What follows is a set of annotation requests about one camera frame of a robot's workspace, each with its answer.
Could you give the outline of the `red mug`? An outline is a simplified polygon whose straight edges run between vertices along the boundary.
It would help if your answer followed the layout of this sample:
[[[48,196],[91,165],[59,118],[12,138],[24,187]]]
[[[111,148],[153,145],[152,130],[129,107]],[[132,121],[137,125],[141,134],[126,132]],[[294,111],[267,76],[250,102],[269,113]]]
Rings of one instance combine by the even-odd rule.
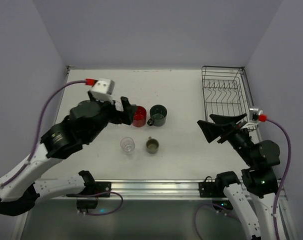
[[[147,110],[143,106],[137,106],[133,116],[132,125],[136,128],[143,127],[147,122]]]

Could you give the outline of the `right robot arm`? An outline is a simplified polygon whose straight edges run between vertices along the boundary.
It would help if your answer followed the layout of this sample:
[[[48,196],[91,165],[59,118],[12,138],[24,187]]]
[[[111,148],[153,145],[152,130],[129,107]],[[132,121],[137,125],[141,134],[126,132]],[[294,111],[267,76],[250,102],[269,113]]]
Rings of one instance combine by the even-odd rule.
[[[217,174],[214,183],[220,194],[228,198],[248,240],[284,240],[279,196],[284,179],[277,180],[274,166],[280,164],[280,147],[271,140],[254,143],[251,127],[269,121],[259,109],[246,114],[223,116],[211,114],[212,122],[198,120],[208,143],[228,142],[248,166],[241,170],[241,178],[233,171]]]

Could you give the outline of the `clear glass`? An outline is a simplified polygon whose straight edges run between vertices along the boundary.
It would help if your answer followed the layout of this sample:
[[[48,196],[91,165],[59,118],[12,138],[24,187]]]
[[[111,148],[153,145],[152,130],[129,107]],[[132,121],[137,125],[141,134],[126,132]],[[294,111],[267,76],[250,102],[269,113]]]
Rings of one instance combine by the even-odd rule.
[[[120,141],[120,147],[125,154],[131,155],[134,153],[136,145],[131,137],[124,137]]]

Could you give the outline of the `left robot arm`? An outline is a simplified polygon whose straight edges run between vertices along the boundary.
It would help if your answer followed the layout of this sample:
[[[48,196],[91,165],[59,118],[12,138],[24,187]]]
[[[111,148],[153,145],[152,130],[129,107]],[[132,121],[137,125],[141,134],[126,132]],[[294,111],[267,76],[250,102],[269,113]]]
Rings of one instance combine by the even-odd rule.
[[[53,166],[89,145],[109,124],[131,125],[137,106],[121,97],[123,110],[115,101],[85,100],[69,111],[62,122],[53,125],[36,145],[36,149],[15,169],[0,177],[0,214],[19,216],[47,199],[89,196],[98,193],[94,177],[88,170],[54,180],[41,180]]]

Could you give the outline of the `dark teal mug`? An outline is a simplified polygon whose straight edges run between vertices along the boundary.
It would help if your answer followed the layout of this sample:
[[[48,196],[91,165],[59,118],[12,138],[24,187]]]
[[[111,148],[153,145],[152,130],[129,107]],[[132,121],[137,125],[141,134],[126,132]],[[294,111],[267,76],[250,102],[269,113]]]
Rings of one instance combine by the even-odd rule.
[[[149,110],[149,120],[147,121],[148,126],[161,127],[165,124],[167,119],[168,111],[165,106],[156,104]]]

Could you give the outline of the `olive green mug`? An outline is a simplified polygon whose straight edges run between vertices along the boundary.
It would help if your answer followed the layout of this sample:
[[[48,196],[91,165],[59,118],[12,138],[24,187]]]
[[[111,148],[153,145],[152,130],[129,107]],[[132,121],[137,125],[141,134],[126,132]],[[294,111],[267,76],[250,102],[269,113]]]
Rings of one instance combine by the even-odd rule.
[[[159,150],[159,141],[151,136],[148,137],[148,140],[145,143],[146,151],[149,154],[156,154]]]

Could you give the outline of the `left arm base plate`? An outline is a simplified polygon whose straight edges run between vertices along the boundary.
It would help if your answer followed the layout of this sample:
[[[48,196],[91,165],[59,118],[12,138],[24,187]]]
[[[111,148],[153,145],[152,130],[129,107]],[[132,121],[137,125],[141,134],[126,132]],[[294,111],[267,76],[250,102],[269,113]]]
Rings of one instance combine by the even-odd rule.
[[[77,195],[81,197],[93,197],[94,195],[101,194],[98,198],[109,198],[111,190],[112,183],[110,181],[96,181],[94,185],[86,186],[85,189]]]

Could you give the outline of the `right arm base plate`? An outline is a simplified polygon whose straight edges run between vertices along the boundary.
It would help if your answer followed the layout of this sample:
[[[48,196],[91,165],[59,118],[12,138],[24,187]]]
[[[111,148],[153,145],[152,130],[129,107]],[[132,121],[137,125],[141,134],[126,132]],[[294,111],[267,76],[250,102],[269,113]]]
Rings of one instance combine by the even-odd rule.
[[[198,192],[201,198],[225,198],[224,193],[218,189],[215,180],[207,176],[198,183]]]

